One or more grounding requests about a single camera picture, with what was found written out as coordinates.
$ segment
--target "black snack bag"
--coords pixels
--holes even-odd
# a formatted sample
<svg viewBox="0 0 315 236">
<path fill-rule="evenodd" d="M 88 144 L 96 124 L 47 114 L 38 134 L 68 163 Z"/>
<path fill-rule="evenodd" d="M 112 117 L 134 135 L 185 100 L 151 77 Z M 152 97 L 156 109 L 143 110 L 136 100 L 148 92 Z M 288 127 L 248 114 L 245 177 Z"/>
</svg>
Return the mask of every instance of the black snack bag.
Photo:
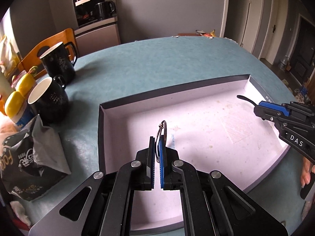
<svg viewBox="0 0 315 236">
<path fill-rule="evenodd" d="M 1 179 L 6 190 L 33 200 L 70 174 L 59 135 L 40 116 L 3 141 Z"/>
</svg>

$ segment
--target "hand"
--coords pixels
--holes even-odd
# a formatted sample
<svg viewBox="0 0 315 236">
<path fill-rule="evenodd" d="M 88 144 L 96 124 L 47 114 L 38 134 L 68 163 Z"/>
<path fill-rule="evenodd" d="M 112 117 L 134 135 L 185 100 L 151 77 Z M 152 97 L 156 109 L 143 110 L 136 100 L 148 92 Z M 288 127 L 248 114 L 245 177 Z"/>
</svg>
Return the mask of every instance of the hand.
<svg viewBox="0 0 315 236">
<path fill-rule="evenodd" d="M 302 187 L 305 186 L 305 184 L 309 184 L 311 181 L 311 173 L 310 168 L 312 166 L 312 163 L 303 157 L 303 168 L 302 168 L 302 173 L 301 173 L 301 185 Z M 312 167 L 312 172 L 315 173 L 315 165 Z"/>
</svg>

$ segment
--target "floor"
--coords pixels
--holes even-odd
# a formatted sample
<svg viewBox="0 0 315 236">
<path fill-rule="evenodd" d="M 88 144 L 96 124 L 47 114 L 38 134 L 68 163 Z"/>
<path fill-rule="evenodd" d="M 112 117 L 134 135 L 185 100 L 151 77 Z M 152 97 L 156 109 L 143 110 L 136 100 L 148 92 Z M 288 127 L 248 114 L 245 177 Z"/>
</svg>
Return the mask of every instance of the floor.
<svg viewBox="0 0 315 236">
<path fill-rule="evenodd" d="M 283 79 L 286 79 L 289 85 L 287 85 L 288 88 L 290 88 L 293 91 L 293 94 L 296 95 L 294 92 L 295 89 L 299 89 L 301 85 L 294 79 L 294 77 L 288 72 L 288 71 L 282 71 L 278 65 L 272 65 L 264 58 L 260 59 L 261 62 L 263 62 L 272 72 L 278 76 L 278 78 L 282 81 Z"/>
</svg>

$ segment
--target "teal table surface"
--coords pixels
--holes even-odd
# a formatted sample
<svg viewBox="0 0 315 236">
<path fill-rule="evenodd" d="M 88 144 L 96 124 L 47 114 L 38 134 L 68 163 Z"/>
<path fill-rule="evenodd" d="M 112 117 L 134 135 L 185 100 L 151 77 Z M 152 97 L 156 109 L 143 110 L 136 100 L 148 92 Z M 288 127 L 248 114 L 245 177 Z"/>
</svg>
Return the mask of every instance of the teal table surface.
<svg viewBox="0 0 315 236">
<path fill-rule="evenodd" d="M 230 75 L 252 75 L 276 103 L 294 96 L 257 58 L 225 38 L 167 37 L 101 50 L 78 59 L 76 78 L 67 86 L 68 116 L 53 127 L 59 132 L 72 174 L 33 202 L 22 201 L 37 222 L 98 170 L 99 104 L 105 101 L 192 81 Z M 302 156 L 292 148 L 249 196 L 291 234 L 301 223 L 299 196 Z M 163 236 L 182 236 L 176 230 Z"/>
</svg>

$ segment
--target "silver bolt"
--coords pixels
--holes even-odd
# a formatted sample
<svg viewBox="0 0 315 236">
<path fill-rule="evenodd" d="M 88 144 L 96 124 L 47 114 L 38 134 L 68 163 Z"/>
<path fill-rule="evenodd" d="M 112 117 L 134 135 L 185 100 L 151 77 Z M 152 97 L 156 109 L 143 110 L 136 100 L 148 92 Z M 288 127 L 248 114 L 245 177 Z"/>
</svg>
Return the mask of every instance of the silver bolt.
<svg viewBox="0 0 315 236">
<path fill-rule="evenodd" d="M 182 160 L 175 160 L 174 161 L 174 166 L 181 167 L 182 165 L 184 165 L 184 162 Z"/>
<path fill-rule="evenodd" d="M 101 179 L 103 176 L 104 176 L 103 172 L 100 172 L 100 171 L 95 172 L 93 175 L 95 179 Z"/>
<path fill-rule="evenodd" d="M 131 167 L 133 168 L 137 168 L 141 165 L 141 162 L 138 160 L 134 160 L 133 162 L 131 162 Z"/>
<path fill-rule="evenodd" d="M 221 177 L 221 173 L 219 171 L 212 171 L 211 176 L 213 178 L 220 178 Z"/>
</svg>

